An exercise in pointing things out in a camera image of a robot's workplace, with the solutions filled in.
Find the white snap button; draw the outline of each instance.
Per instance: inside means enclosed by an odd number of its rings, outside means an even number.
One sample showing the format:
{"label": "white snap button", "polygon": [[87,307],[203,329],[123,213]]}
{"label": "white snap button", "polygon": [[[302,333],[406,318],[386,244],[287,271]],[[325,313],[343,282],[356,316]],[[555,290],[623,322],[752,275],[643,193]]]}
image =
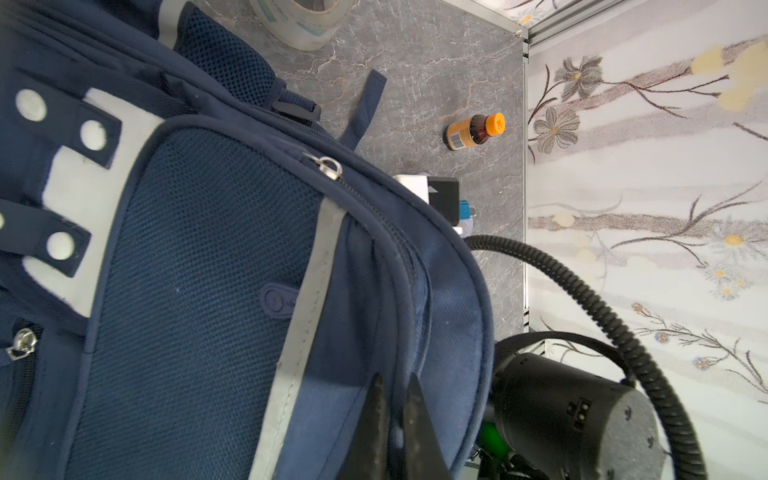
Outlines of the white snap button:
{"label": "white snap button", "polygon": [[48,238],[48,255],[55,260],[66,260],[74,253],[74,239],[67,232],[56,232]]}
{"label": "white snap button", "polygon": [[30,121],[42,121],[48,114],[45,100],[34,90],[25,88],[16,94],[16,109],[22,117]]}
{"label": "white snap button", "polygon": [[80,127],[80,140],[90,150],[101,150],[107,146],[107,130],[101,122],[88,120]]}

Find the yellow flower center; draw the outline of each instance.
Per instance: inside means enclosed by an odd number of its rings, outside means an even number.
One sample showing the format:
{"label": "yellow flower center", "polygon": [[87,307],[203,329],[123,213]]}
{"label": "yellow flower center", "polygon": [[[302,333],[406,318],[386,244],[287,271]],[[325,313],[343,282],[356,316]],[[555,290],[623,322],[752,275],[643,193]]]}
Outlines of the yellow flower center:
{"label": "yellow flower center", "polygon": [[728,243],[732,247],[741,247],[744,243],[744,239],[738,235],[729,235],[728,237],[725,237],[725,243]]}

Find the gray marble surface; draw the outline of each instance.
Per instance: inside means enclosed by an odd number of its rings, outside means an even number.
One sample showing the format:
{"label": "gray marble surface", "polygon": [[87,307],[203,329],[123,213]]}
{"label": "gray marble surface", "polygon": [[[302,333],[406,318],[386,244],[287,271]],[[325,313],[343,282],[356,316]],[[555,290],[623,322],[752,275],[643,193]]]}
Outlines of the gray marble surface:
{"label": "gray marble surface", "polygon": [[[523,67],[521,41],[439,0],[360,0],[349,23],[316,51],[280,43],[247,0],[196,0],[212,18],[268,60],[288,87],[323,108],[320,124],[340,136],[371,69],[388,79],[357,152],[389,174],[457,177],[475,207],[476,233],[523,234]],[[443,128],[500,111],[507,131],[451,152]],[[523,270],[516,260],[478,253],[491,290],[495,336],[522,331]]]}

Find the clear packing tape roll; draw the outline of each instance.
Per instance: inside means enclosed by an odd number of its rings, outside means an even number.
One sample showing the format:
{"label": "clear packing tape roll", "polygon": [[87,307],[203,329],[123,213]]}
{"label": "clear packing tape roll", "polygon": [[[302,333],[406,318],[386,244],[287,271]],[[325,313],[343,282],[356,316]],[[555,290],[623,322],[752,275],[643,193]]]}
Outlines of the clear packing tape roll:
{"label": "clear packing tape roll", "polygon": [[259,20],[299,50],[323,47],[343,25],[352,0],[250,0]]}

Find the small brown bottle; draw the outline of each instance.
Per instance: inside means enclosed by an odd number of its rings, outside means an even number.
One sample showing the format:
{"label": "small brown bottle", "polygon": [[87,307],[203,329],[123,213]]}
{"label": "small brown bottle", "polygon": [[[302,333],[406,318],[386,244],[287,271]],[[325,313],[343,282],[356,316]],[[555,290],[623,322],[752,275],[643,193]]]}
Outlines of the small brown bottle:
{"label": "small brown bottle", "polygon": [[461,150],[484,144],[490,137],[503,134],[506,128],[502,114],[475,115],[445,127],[442,139],[451,150]]}

